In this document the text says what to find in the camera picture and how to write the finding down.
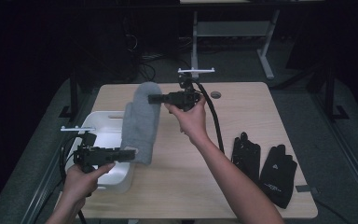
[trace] desk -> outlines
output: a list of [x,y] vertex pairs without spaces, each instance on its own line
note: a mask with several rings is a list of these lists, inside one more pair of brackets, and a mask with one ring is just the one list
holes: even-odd
[[[164,94],[179,91],[178,84],[159,84]],[[219,118],[226,155],[230,158],[234,138],[242,131],[261,146],[261,167],[269,149],[285,144],[296,155],[281,118],[264,83],[205,83],[207,92],[220,91],[213,99]],[[102,86],[92,111],[125,110],[138,85]],[[217,144],[213,117],[207,110],[207,130]],[[306,185],[300,165],[295,186]],[[294,189],[287,209],[278,207],[283,217],[311,218],[317,208],[309,192]],[[161,108],[153,160],[149,166],[137,164],[131,188],[123,194],[96,190],[82,209],[87,218],[235,218],[197,149],[179,132],[174,115]]]

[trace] white plastic container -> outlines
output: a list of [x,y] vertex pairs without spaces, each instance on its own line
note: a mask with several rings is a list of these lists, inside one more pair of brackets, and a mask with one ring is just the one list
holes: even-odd
[[[121,129],[123,125],[124,111],[96,111],[89,114],[82,127],[93,127],[95,131],[90,131],[97,135],[95,147],[120,147]],[[71,155],[77,146],[80,145],[81,139],[77,138],[72,145]],[[73,158],[66,163],[65,170],[74,164]],[[115,167],[98,179],[97,190],[109,190],[113,193],[124,193],[131,187],[134,163],[116,162]]]

